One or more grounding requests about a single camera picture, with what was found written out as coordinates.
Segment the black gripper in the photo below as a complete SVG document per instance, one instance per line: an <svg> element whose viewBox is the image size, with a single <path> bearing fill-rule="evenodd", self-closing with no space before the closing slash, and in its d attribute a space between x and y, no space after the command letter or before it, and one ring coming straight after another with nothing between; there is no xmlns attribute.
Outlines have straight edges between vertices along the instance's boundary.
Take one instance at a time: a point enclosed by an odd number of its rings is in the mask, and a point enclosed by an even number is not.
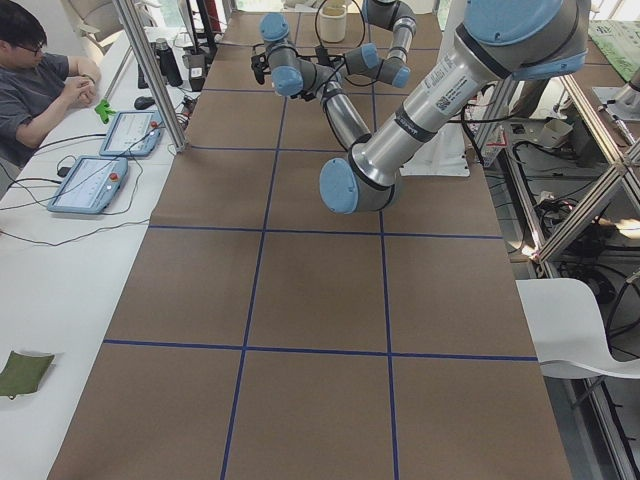
<svg viewBox="0 0 640 480"><path fill-rule="evenodd" d="M316 99L316 93L314 91L301 90L300 92L290 96L291 99L300 99L304 101L313 101Z"/></svg>

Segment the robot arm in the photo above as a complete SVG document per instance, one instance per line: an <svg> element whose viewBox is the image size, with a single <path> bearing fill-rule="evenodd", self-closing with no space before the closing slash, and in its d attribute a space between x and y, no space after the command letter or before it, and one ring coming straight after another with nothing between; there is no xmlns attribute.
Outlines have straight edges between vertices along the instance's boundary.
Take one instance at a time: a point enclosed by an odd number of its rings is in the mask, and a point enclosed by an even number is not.
<svg viewBox="0 0 640 480"><path fill-rule="evenodd" d="M587 54L587 1L469 1L453 46L376 132L370 132L341 81L357 74L403 87L406 56L416 33L412 9L402 1L366 1L366 23L389 30L386 58L374 44L327 65L299 55L281 13L264 15L259 31L264 54L252 58L258 82L271 76L277 94L316 98L345 158L329 160L319 177L326 207L341 214L379 211L392 204L400 168L412 159L467 102L500 79L542 80L578 71Z"/></svg>
<svg viewBox="0 0 640 480"><path fill-rule="evenodd" d="M404 1L363 1L359 6L360 20L390 34L389 45L379 52L373 41L326 57L322 64L337 68L343 77L361 76L373 83L404 88L411 76L408 54L417 30L413 9Z"/></svg>

